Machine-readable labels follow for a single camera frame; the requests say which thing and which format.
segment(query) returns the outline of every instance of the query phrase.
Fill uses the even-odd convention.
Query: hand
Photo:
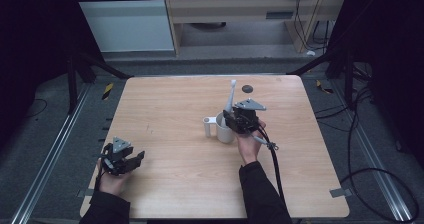
[[[100,160],[97,161],[97,168],[100,167],[101,165],[100,162],[101,162]],[[119,194],[121,193],[122,187],[124,186],[125,182],[130,177],[130,175],[131,175],[131,172],[128,172],[119,176],[115,176],[108,172],[105,172],[102,178],[100,179],[99,191],[110,193],[115,196],[119,196]]]
[[[259,120],[259,125],[265,128],[265,122]],[[263,138],[263,136],[259,133],[259,131],[254,131],[252,135],[257,136],[259,138]],[[238,141],[238,149],[243,159],[245,165],[255,162],[258,160],[258,153],[261,149],[262,143],[255,140],[250,134],[237,134],[236,138]]]

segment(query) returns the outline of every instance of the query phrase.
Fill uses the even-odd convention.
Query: table top
[[[234,102],[252,98],[266,106],[257,116],[276,151],[286,203],[292,218],[345,217],[344,197],[316,122],[302,80],[298,76],[186,76],[141,77],[127,81],[106,143],[114,136],[130,141],[134,152],[145,150],[122,197],[131,202],[130,217],[245,218],[238,170],[242,159],[237,141],[223,144],[206,137],[204,117],[222,112],[231,80],[237,80]],[[242,87],[250,85],[252,93]],[[276,187],[270,151],[258,156]],[[94,170],[90,188],[94,187]],[[81,207],[83,215],[91,197]]]

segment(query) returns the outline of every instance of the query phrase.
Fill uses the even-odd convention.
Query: white wall
[[[80,5],[102,52],[174,50],[164,1]]]

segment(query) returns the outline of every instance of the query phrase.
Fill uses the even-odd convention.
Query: white cup
[[[218,113],[216,117],[205,117],[203,118],[203,124],[205,125],[205,135],[211,136],[211,124],[216,125],[216,137],[222,143],[231,143],[234,141],[234,132],[227,126],[221,126],[223,113]]]

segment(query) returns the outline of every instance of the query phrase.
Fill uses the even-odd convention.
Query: person's arm
[[[130,203],[120,198],[119,194],[130,174],[114,176],[104,173],[100,180],[99,191],[94,191],[90,208],[80,220],[80,224],[129,223]]]
[[[262,137],[259,132],[253,135]],[[258,153],[261,143],[250,135],[236,135],[238,148],[245,166],[239,170],[243,199],[249,223],[292,223],[286,203],[280,198],[274,186],[268,180]]]

